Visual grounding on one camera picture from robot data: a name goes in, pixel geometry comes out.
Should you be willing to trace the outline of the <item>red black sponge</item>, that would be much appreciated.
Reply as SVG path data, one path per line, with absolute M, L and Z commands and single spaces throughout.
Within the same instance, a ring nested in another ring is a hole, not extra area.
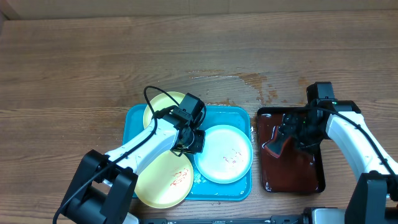
M 279 158 L 285 149 L 295 145 L 291 136 L 277 134 L 270 141 L 263 145 L 264 150 L 275 158 Z

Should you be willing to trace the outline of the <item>light blue plate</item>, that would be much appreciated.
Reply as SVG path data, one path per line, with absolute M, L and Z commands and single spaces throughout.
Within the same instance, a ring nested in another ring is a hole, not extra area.
M 253 148 L 245 133 L 224 124 L 205 131 L 203 151 L 194 155 L 194 162 L 206 179 L 230 184 L 248 173 L 253 157 Z

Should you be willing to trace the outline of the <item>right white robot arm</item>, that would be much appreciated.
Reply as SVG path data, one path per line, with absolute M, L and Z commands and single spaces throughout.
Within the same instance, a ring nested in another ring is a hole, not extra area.
M 282 152 L 289 142 L 314 153 L 324 140 L 332 140 L 350 165 L 357 184 L 345 209 L 313 208 L 310 223 L 397 223 L 397 162 L 370 132 L 358 106 L 337 100 L 330 82 L 307 87 L 305 107 L 290 112 L 274 134 L 270 149 Z

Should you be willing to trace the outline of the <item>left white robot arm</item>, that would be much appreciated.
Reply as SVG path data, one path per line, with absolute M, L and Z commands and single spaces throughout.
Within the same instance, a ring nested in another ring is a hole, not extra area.
M 187 93 L 181 103 L 152 113 L 143 132 L 121 147 L 84 155 L 55 212 L 75 223 L 123 223 L 132 218 L 129 207 L 142 171 L 159 155 L 201 153 L 205 132 L 198 127 L 206 116 L 199 98 Z

